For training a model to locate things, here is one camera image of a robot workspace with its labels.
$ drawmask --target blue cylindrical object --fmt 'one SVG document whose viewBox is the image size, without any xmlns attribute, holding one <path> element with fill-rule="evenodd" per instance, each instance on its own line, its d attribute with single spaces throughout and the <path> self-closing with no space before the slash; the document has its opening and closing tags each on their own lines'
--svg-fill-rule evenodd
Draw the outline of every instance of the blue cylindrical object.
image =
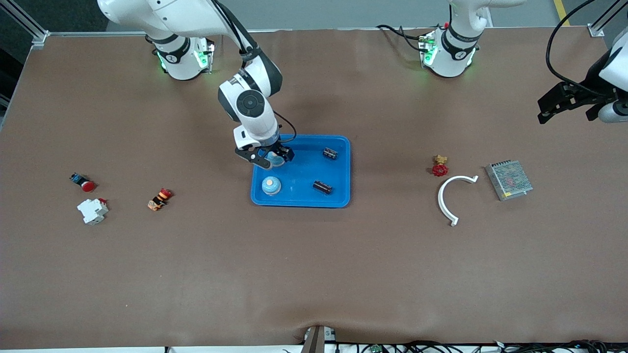
<svg viewBox="0 0 628 353">
<path fill-rule="evenodd" d="M 266 159 L 271 162 L 271 165 L 273 167 L 281 166 L 281 165 L 283 165 L 283 163 L 286 163 L 286 161 L 283 159 L 283 157 L 278 156 L 275 152 L 269 152 L 266 155 Z"/>
<path fill-rule="evenodd" d="M 274 176 L 267 176 L 262 181 L 262 191 L 266 195 L 276 195 L 281 190 L 281 182 Z"/>
</svg>

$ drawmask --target blue tray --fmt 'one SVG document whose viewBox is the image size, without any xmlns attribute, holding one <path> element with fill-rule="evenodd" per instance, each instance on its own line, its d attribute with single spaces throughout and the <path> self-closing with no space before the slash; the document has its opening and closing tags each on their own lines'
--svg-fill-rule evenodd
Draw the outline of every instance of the blue tray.
<svg viewBox="0 0 628 353">
<path fill-rule="evenodd" d="M 281 135 L 288 139 L 292 135 Z M 295 152 L 291 162 L 270 170 L 253 167 L 251 200 L 262 206 L 326 207 L 339 209 L 351 199 L 351 143 L 344 136 L 337 135 L 297 135 L 286 143 Z M 323 156 L 329 147 L 338 152 L 338 158 L 331 160 Z M 277 177 L 281 190 L 276 195 L 266 195 L 262 191 L 262 181 L 266 177 Z M 312 187 L 318 180 L 332 187 L 327 195 Z"/>
</svg>

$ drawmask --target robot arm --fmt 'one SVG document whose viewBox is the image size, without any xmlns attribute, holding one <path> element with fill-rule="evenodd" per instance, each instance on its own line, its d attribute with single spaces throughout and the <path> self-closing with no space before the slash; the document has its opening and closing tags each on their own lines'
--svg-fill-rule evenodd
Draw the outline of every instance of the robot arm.
<svg viewBox="0 0 628 353">
<path fill-rule="evenodd" d="M 447 0 L 452 17 L 449 26 L 437 28 L 420 40 L 421 62 L 437 75 L 456 77 L 471 64 L 477 41 L 486 28 L 482 8 L 510 8 L 526 0 Z"/>
<path fill-rule="evenodd" d="M 587 119 L 603 122 L 628 121 L 628 28 L 613 47 L 595 62 L 579 84 L 560 82 L 539 101 L 539 122 L 545 124 L 554 115 L 593 104 Z"/>
<path fill-rule="evenodd" d="M 240 49 L 242 67 L 220 85 L 218 100 L 241 124 L 234 129 L 235 152 L 266 169 L 271 167 L 263 158 L 268 152 L 292 160 L 294 152 L 279 140 L 279 124 L 267 100 L 281 89 L 281 72 L 218 0 L 99 0 L 99 6 L 112 21 L 144 30 L 175 79 L 192 79 L 203 70 L 197 56 L 204 37 L 231 38 Z"/>
</svg>

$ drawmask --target white plastic arc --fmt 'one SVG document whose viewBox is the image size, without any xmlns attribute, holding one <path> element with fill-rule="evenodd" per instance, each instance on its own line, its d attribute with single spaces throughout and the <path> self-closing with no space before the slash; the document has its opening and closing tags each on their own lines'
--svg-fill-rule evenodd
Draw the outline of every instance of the white plastic arc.
<svg viewBox="0 0 628 353">
<path fill-rule="evenodd" d="M 447 181 L 445 181 L 443 185 L 440 186 L 440 189 L 438 190 L 438 206 L 440 206 L 440 210 L 443 212 L 443 214 L 445 214 L 445 216 L 451 220 L 452 227 L 458 224 L 458 217 L 456 217 L 453 213 L 451 213 L 449 209 L 447 208 L 447 206 L 445 206 L 445 201 L 443 200 L 443 194 L 445 193 L 445 187 L 447 186 L 447 184 L 449 184 L 453 180 L 464 180 L 467 183 L 475 183 L 477 181 L 477 175 L 474 176 L 473 178 L 470 178 L 464 175 L 452 176 L 451 178 L 447 179 Z"/>
</svg>

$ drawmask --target brown table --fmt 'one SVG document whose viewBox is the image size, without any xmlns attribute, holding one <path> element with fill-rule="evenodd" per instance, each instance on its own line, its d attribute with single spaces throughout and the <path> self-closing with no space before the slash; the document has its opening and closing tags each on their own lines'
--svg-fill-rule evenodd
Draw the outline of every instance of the brown table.
<svg viewBox="0 0 628 353">
<path fill-rule="evenodd" d="M 273 107 L 352 142 L 337 210 L 250 201 L 216 100 L 232 43 L 214 74 L 177 82 L 141 37 L 49 38 L 0 134 L 0 348 L 290 344 L 311 325 L 363 342 L 627 341 L 628 124 L 583 109 L 538 124 L 550 31 L 487 30 L 456 79 L 378 31 L 256 34 L 284 73 Z M 554 62 L 578 79 L 604 51 L 566 28 Z M 437 153 L 480 176 L 446 191 L 456 227 L 426 170 Z M 534 190 L 500 202 L 482 167 L 506 159 Z M 176 195 L 151 212 L 161 187 Z M 111 209 L 93 227 L 88 197 Z"/>
</svg>

